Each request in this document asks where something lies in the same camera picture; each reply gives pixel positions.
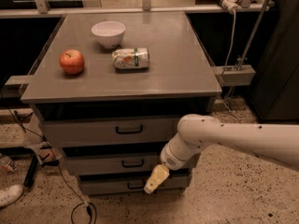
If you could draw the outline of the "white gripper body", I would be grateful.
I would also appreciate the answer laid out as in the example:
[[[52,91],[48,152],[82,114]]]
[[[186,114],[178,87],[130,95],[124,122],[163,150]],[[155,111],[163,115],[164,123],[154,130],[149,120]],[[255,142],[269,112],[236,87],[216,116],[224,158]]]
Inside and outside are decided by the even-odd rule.
[[[160,160],[169,170],[178,170],[201,151],[200,145],[188,143],[177,133],[162,149]]]

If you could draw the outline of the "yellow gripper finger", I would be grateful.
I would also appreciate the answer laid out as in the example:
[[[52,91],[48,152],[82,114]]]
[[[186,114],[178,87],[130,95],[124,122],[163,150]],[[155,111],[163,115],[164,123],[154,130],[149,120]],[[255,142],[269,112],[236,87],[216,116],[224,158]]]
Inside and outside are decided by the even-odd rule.
[[[144,191],[151,194],[155,191],[167,178],[169,177],[169,169],[163,165],[158,164],[151,172],[149,179],[146,182]]]

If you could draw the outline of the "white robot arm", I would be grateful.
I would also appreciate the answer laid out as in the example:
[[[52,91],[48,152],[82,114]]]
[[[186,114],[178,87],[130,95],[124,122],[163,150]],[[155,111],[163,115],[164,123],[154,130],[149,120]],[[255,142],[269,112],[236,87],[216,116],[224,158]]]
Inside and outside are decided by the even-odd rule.
[[[147,180],[144,191],[151,194],[172,171],[210,145],[221,145],[257,158],[299,169],[299,126],[291,124],[222,123],[210,116],[182,117],[177,133],[163,147],[160,163]]]

